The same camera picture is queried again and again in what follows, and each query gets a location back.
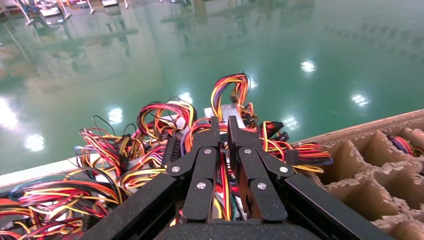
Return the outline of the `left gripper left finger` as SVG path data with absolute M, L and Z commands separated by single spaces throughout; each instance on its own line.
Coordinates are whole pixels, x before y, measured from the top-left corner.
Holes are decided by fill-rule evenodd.
M 91 227 L 83 240 L 156 240 L 180 210 L 190 223 L 211 221 L 218 156 L 219 120 L 197 132 L 193 146 L 108 216 Z

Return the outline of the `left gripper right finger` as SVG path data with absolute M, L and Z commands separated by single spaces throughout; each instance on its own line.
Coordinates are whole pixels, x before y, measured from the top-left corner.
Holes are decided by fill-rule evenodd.
M 253 133 L 227 121 L 230 164 L 255 240 L 389 240 L 391 236 L 267 153 Z

